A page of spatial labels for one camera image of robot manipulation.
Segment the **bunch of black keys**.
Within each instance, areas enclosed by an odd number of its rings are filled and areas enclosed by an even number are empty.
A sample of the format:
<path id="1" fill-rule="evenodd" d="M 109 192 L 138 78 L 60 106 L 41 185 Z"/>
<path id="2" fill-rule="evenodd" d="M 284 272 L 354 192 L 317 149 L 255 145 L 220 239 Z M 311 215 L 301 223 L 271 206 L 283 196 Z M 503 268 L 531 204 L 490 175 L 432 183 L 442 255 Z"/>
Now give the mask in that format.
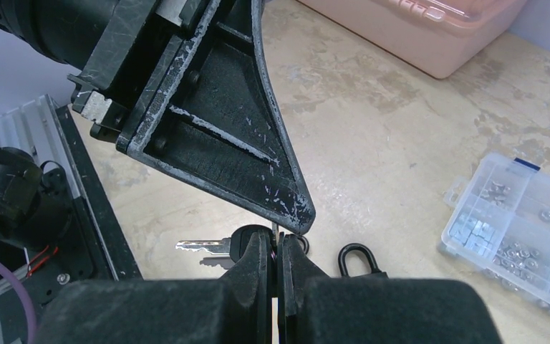
<path id="1" fill-rule="evenodd" d="M 175 248 L 189 252 L 205 251 L 218 257 L 227 256 L 233 262 L 237 263 L 244 256 L 252 235 L 259 231 L 266 231 L 269 240 L 269 252 L 267 254 L 269 258 L 268 262 L 275 268 L 278 247 L 277 239 L 279 238 L 278 228 L 276 224 L 271 228 L 259 224 L 249 224 L 237 228 L 232 235 L 223 239 L 183 240 L 177 242 Z"/>

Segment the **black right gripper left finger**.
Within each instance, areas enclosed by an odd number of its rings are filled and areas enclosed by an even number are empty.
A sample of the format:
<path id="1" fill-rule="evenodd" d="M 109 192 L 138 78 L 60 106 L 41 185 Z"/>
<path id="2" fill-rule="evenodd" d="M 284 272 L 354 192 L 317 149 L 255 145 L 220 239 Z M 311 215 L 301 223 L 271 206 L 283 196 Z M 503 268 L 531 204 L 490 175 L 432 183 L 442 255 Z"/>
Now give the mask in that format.
<path id="1" fill-rule="evenodd" d="M 266 231 L 217 279 L 90 280 L 48 305 L 37 343 L 270 343 Z"/>

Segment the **orange and black padlock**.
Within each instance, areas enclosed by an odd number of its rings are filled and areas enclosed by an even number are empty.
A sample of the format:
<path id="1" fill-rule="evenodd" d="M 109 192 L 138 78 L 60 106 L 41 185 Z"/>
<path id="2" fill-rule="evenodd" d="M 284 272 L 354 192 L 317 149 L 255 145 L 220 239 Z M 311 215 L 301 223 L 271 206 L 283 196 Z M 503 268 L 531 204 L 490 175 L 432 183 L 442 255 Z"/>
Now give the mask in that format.
<path id="1" fill-rule="evenodd" d="M 343 246 L 337 256 L 340 276 L 374 277 L 387 279 L 388 273 L 380 269 L 372 250 L 360 243 L 350 243 Z"/>

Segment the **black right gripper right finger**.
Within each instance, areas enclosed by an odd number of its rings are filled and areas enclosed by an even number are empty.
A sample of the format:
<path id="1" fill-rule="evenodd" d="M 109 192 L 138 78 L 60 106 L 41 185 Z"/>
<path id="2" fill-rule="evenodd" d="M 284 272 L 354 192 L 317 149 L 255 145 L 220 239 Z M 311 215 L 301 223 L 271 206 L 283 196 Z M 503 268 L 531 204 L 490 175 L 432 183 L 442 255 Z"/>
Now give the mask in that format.
<path id="1" fill-rule="evenodd" d="M 485 302 L 454 279 L 330 277 L 300 239 L 277 247 L 281 343 L 500 343 Z"/>

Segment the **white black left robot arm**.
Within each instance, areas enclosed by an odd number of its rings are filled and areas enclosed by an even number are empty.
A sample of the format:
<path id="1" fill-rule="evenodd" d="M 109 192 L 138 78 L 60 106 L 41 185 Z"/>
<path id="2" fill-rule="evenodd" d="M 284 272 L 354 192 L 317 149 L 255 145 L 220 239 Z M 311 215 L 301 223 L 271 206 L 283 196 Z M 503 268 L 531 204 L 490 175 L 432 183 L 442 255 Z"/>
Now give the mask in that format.
<path id="1" fill-rule="evenodd" d="M 0 1 L 0 30 L 79 70 L 94 137 L 295 234 L 316 218 L 264 54 L 263 1 Z"/>

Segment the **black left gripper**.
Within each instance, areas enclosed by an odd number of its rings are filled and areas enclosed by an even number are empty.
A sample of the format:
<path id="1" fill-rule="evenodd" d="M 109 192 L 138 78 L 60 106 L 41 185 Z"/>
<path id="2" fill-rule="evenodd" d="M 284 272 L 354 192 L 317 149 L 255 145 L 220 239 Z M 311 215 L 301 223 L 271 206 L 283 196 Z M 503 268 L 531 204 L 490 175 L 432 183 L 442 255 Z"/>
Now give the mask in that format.
<path id="1" fill-rule="evenodd" d="M 307 233 L 316 210 L 271 85 L 262 1 L 120 1 L 72 107 L 125 155 Z"/>

